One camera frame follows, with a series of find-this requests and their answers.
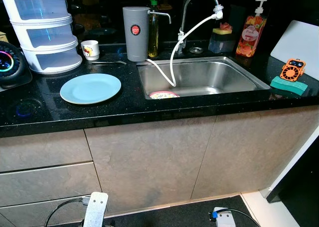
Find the gray water filter canister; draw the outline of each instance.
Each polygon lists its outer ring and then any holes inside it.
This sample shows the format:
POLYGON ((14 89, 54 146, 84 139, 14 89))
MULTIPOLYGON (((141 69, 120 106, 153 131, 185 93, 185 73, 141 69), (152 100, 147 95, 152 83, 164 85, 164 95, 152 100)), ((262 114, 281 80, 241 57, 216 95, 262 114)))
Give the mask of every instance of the gray water filter canister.
POLYGON ((148 57, 149 9, 144 6, 123 8, 126 49, 130 61, 145 61, 148 57))

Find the red label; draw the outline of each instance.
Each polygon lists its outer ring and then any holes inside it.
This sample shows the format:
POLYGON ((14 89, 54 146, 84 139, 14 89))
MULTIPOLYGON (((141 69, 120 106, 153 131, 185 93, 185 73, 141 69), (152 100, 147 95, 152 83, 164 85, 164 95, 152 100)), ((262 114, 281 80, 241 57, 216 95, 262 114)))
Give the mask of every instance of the red label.
POLYGON ((136 35, 140 34, 141 29, 138 25, 133 25, 133 26, 131 26, 131 32, 133 35, 136 36, 136 35))

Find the cable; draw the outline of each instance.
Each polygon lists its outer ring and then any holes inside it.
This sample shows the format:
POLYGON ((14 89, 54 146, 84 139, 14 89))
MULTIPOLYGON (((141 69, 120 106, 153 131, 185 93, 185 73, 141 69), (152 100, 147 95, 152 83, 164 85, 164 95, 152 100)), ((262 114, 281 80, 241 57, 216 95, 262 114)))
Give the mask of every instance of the cable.
POLYGON ((59 209, 61 208, 62 206, 68 204, 68 203, 71 203, 71 202, 82 202, 82 198, 77 198, 77 199, 71 199, 71 200, 68 200, 68 201, 65 201, 61 204, 59 204, 51 213, 50 215, 48 216, 48 218, 46 219, 46 222, 44 224, 44 227, 47 227, 48 226, 48 223, 49 223, 49 220, 50 218, 52 217, 52 215, 59 209))
POLYGON ((173 49, 173 52, 171 53, 170 56, 170 61, 169 61, 169 69, 170 69, 170 74, 171 77, 173 79, 173 82, 164 74, 164 72, 161 70, 161 68, 152 60, 147 59, 146 61, 150 62, 151 64, 153 64, 162 74, 162 76, 166 79, 166 81, 169 82, 170 85, 172 85, 173 87, 176 87, 176 80, 175 80, 175 76, 174 76, 174 71, 173 71, 173 58, 175 55, 175 52, 178 48, 178 46, 184 41, 185 38, 187 38, 196 28, 198 28, 200 25, 202 25, 203 23, 207 22, 208 20, 214 19, 216 18, 216 14, 213 14, 212 16, 209 16, 207 18, 205 18, 204 20, 200 21, 197 25, 195 25, 191 30, 189 30, 183 37, 181 40, 179 40, 176 44, 176 46, 173 49))
POLYGON ((229 208, 227 208, 227 209, 221 209, 221 210, 215 211, 215 213, 220 213, 220 212, 225 212, 225 211, 238 212, 238 213, 240 213, 240 214, 242 214, 242 215, 248 217, 249 219, 251 219, 251 220, 256 224, 257 227, 260 227, 260 225, 259 225, 253 218, 251 218, 251 217, 250 217, 249 215, 247 215, 246 213, 241 212, 241 211, 236 210, 236 209, 229 209, 229 208))

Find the white cutting board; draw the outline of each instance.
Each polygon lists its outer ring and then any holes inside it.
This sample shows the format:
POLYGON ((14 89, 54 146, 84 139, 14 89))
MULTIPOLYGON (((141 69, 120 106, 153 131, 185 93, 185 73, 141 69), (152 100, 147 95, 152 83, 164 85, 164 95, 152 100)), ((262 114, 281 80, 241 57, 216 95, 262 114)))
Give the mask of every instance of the white cutting board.
POLYGON ((284 63, 305 61, 305 74, 319 80, 319 27, 293 20, 270 55, 284 63))

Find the drawer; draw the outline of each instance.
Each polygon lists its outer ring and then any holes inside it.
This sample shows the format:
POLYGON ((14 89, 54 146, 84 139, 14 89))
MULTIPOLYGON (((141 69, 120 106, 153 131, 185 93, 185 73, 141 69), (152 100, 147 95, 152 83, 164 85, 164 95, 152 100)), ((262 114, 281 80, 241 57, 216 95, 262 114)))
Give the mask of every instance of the drawer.
MULTIPOLYGON (((70 199, 72 198, 11 207, 2 207, 0 208, 0 213, 16 227, 42 227, 51 211, 54 210, 62 202, 70 199)), ((80 222, 85 217, 85 211, 86 206, 84 206, 81 202, 69 203, 53 214, 50 219, 49 225, 80 222)))
POLYGON ((14 225, 1 214, 1 211, 0 211, 0 227, 14 227, 14 225))
POLYGON ((0 207, 101 191, 93 162, 0 174, 0 207))
POLYGON ((91 160, 83 130, 0 138, 0 173, 91 160))

